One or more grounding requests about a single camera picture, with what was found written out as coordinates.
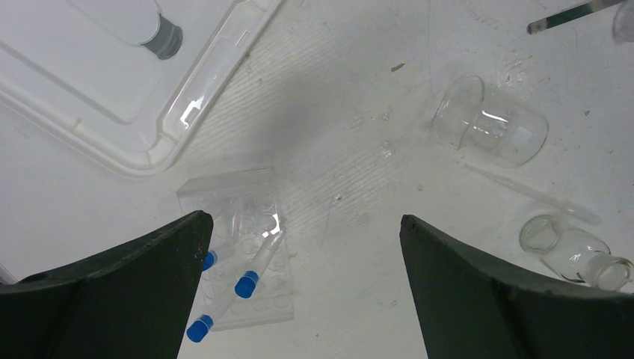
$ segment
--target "clear plastic tube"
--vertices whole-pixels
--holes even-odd
[[[264,243],[262,243],[262,247],[259,248],[255,257],[253,257],[246,271],[236,284],[235,291],[238,297],[245,299],[251,298],[253,292],[256,290],[258,280],[266,271],[268,264],[273,259],[281,243],[281,232],[277,232],[277,235],[267,236]]]
[[[539,192],[536,189],[528,187],[527,185],[523,185],[522,183],[516,182],[510,178],[506,178],[500,176],[498,174],[492,174],[491,172],[481,170],[479,168],[473,167],[472,165],[465,164],[465,168],[470,169],[471,171],[477,172],[484,177],[487,177],[489,180],[492,180],[500,185],[505,186],[508,189],[516,191],[517,193],[523,194],[527,197],[530,197],[534,200],[542,202],[547,206],[551,206],[552,208],[558,209],[563,213],[577,218],[580,221],[583,221],[592,226],[597,226],[601,224],[601,217],[594,214],[590,209],[587,209],[583,206],[580,206],[576,203],[572,203],[567,200],[558,200],[557,198],[551,197],[548,194],[544,194]]]
[[[212,303],[206,308],[203,315],[199,316],[196,321],[187,329],[187,338],[192,342],[200,343],[203,338],[213,328],[214,322],[227,312],[231,304],[236,299],[236,293],[230,286],[227,287]]]

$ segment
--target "clear plastic tray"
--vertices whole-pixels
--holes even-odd
[[[0,12],[0,102],[120,174],[156,174],[173,163],[281,1],[156,0],[182,29],[167,60],[78,9],[89,1],[9,1]]]
[[[203,272],[192,319],[198,317],[200,313],[195,312],[209,306],[216,295],[235,286],[264,242],[259,234],[270,228],[274,215],[280,217],[272,179],[272,170],[250,171],[192,179],[177,192],[183,213],[202,209],[213,216],[210,247],[226,243],[235,246],[232,257]],[[212,331],[284,322],[292,320],[294,313],[289,253],[286,243],[282,242],[253,297],[237,298],[229,310],[215,320]]]
[[[0,264],[0,285],[2,284],[15,284],[16,278],[9,273],[9,271]]]

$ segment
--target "small glass bottle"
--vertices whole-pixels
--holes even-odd
[[[619,290],[630,282],[634,265],[614,257],[602,240],[551,215],[530,219],[520,232],[525,252],[537,254],[559,277],[586,282],[605,290]]]

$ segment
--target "microcentrifuge tube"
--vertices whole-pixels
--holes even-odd
[[[253,292],[256,290],[258,280],[266,271],[266,267],[268,267],[268,264],[271,262],[271,259],[273,259],[281,243],[281,232],[267,236],[264,243],[262,243],[262,247],[259,248],[255,257],[253,257],[247,266],[247,270],[236,284],[235,290],[238,297],[245,299],[251,298]]]
[[[231,307],[236,299],[233,288],[227,287],[212,303],[206,308],[204,314],[187,328],[187,338],[195,343],[200,343],[203,338],[213,328],[214,323]]]
[[[207,251],[207,255],[205,257],[205,262],[203,262],[203,270],[206,271],[211,267],[215,266],[221,260],[225,260],[233,255],[233,245],[230,243],[224,243],[219,246],[212,246],[209,251]]]

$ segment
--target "blue cap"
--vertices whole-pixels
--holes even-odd
[[[236,284],[236,294],[240,298],[248,299],[253,295],[253,291],[256,290],[257,281],[259,275],[254,271],[246,271],[242,278],[238,280]]]
[[[209,333],[209,329],[214,326],[211,316],[202,315],[196,319],[194,324],[187,329],[187,338],[194,343],[200,343],[201,340]]]
[[[203,262],[203,270],[206,271],[207,269],[210,269],[214,266],[214,264],[216,264],[217,261],[218,255],[216,254],[216,252],[207,252],[207,255],[205,256],[205,262]]]

